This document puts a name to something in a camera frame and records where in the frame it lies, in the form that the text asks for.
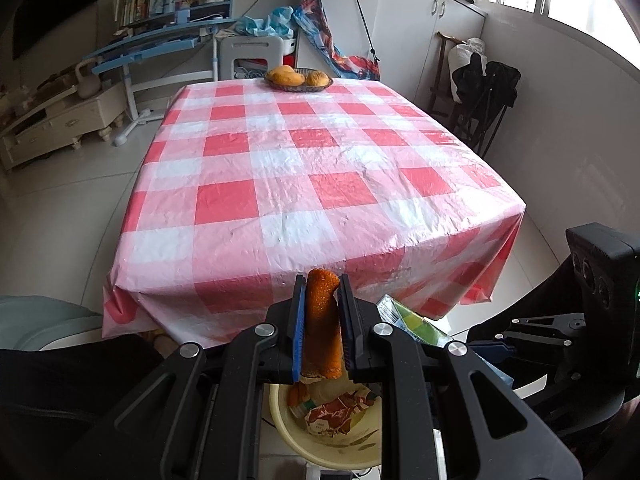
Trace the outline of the blue green milk carton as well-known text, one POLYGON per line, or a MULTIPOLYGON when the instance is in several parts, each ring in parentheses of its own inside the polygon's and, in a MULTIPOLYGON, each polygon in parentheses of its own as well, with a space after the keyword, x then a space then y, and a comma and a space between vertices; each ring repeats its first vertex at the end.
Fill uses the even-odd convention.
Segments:
POLYGON ((391 296, 383 296, 376 307, 383 322, 403 330, 421 344, 444 348, 451 340, 427 318, 416 314, 391 296))

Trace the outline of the yellow trash bin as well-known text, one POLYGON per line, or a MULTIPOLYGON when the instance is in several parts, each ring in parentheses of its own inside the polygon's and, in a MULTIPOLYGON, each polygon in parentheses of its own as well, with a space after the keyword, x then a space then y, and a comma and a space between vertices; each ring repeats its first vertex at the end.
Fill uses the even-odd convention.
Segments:
POLYGON ((382 399, 349 380, 272 385, 271 418, 307 462, 361 470, 382 464, 382 399))

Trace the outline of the dark fruit bowl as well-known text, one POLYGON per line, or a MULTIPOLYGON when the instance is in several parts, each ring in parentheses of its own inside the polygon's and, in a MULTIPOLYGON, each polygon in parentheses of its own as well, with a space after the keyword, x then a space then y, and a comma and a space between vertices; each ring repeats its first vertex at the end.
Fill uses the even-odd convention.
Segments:
POLYGON ((321 92, 333 84, 333 79, 322 70, 293 68, 289 65, 268 70, 264 79, 271 88, 285 92, 321 92))

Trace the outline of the yellow mango right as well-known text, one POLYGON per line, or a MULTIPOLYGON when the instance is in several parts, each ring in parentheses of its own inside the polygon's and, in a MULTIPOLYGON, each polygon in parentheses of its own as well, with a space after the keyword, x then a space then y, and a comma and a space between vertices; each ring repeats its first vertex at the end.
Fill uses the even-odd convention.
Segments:
POLYGON ((330 84, 331 78, 321 70, 312 70, 306 75, 305 84, 309 87, 320 88, 330 84))

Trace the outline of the yellow mango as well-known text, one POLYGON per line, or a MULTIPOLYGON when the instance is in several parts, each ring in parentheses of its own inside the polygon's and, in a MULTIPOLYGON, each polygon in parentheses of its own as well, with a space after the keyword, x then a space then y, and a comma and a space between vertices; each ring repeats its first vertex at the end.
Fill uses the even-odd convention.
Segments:
POLYGON ((331 78, 321 70, 312 70, 306 75, 305 84, 309 87, 320 88, 330 84, 331 78))
POLYGON ((273 70, 268 70, 265 77, 269 82, 283 87, 299 87, 305 83, 306 79, 305 75, 296 72, 289 65, 282 65, 273 70))

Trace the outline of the yellow mango middle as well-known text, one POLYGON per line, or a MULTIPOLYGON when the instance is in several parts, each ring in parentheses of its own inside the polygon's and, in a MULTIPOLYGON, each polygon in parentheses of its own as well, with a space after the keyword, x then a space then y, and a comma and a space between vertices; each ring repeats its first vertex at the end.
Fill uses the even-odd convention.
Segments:
POLYGON ((268 70, 265 77, 269 82, 283 87, 299 87, 305 83, 306 79, 305 75, 296 72, 289 65, 282 65, 273 70, 268 70))

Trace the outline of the black clothes on chair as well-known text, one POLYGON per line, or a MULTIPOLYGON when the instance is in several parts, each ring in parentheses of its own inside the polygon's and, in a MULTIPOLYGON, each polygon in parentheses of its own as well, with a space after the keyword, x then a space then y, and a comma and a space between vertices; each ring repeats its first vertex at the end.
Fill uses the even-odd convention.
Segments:
POLYGON ((427 113, 480 157, 494 142, 506 111, 518 98, 521 72, 488 60, 480 38, 462 40, 438 32, 437 66, 427 113))

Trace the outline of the teal sofa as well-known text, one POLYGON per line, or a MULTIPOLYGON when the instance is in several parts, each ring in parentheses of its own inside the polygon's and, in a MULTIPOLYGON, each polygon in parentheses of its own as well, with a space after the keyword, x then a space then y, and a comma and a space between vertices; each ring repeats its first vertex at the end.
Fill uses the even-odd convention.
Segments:
POLYGON ((1 297, 1 349, 39 351, 51 342, 102 327, 102 315, 43 296, 1 297))

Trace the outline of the white plastic stool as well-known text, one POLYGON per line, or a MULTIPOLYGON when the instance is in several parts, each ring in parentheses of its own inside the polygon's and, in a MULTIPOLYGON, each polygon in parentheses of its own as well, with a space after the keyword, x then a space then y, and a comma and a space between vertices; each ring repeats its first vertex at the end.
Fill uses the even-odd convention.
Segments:
POLYGON ((295 52, 296 39, 230 36, 217 41, 218 79, 262 78, 295 52))

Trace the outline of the blue crumpled cloth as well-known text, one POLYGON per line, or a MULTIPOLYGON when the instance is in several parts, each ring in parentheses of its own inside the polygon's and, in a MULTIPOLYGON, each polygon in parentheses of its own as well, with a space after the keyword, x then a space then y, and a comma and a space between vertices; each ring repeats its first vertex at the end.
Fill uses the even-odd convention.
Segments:
POLYGON ((279 6, 266 18, 250 18, 244 15, 235 22, 233 30, 241 36, 293 39, 297 27, 293 14, 292 6, 279 6))

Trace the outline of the cream TV cabinet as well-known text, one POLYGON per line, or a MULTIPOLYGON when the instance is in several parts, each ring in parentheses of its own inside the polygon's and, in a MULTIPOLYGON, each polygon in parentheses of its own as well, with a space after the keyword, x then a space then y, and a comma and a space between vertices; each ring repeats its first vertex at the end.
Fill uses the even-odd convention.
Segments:
POLYGON ((38 105, 1 131, 1 166, 6 171, 34 158, 71 146, 97 133, 110 140, 124 120, 127 102, 121 82, 111 84, 89 99, 81 99, 75 87, 38 105))

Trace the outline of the blue study desk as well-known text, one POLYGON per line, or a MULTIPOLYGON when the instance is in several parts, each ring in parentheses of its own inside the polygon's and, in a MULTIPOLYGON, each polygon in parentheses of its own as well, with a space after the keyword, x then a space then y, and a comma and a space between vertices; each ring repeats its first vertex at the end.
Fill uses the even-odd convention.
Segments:
POLYGON ((115 146, 125 144, 135 128, 164 116, 158 108, 138 107, 138 93, 219 79, 217 34, 234 23, 234 4, 235 0, 214 0, 150 16, 127 25, 122 38, 86 55, 88 60, 96 63, 92 69, 95 75, 111 70, 122 73, 130 123, 116 134, 115 146), (163 75, 142 81, 135 81, 132 76, 130 67, 133 65, 182 52, 198 53, 205 47, 210 49, 209 68, 206 70, 179 72, 174 67, 163 75))

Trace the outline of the colourful hanging bag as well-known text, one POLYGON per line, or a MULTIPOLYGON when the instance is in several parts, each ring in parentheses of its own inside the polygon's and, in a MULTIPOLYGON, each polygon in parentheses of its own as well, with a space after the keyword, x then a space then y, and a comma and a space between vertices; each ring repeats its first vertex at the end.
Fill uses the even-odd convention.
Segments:
POLYGON ((293 18, 309 43, 324 57, 337 76, 347 79, 379 80, 380 60, 373 47, 369 27, 359 2, 357 6, 370 47, 367 56, 346 55, 337 47, 322 0, 304 0, 294 10, 293 18))

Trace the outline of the pink kettle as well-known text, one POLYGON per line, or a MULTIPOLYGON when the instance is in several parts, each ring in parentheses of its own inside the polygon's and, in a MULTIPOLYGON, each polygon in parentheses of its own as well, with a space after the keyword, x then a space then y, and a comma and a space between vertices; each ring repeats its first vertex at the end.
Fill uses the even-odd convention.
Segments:
POLYGON ((96 64, 97 58, 87 58, 75 66, 77 94, 83 100, 90 99, 101 91, 100 77, 92 72, 96 64))

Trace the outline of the white storage cabinet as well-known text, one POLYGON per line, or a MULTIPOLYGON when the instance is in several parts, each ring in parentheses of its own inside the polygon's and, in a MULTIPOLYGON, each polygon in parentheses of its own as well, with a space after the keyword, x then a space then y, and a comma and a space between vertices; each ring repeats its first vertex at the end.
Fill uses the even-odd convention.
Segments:
POLYGON ((482 36, 485 14, 463 0, 322 0, 334 44, 346 55, 375 50, 381 81, 427 108, 441 32, 482 36))

